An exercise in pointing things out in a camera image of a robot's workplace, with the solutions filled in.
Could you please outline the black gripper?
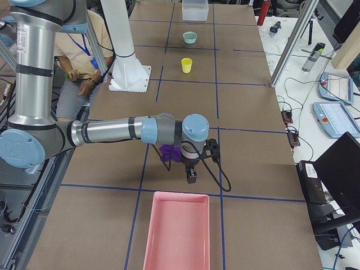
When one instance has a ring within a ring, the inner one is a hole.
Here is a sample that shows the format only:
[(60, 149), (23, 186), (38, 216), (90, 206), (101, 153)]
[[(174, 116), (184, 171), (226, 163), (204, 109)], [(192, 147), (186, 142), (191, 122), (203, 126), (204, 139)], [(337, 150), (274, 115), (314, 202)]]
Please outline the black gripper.
[(182, 163), (185, 166), (185, 171), (187, 174), (187, 183), (196, 183), (197, 173), (195, 166), (199, 163), (199, 158), (188, 159), (186, 157), (182, 158)]

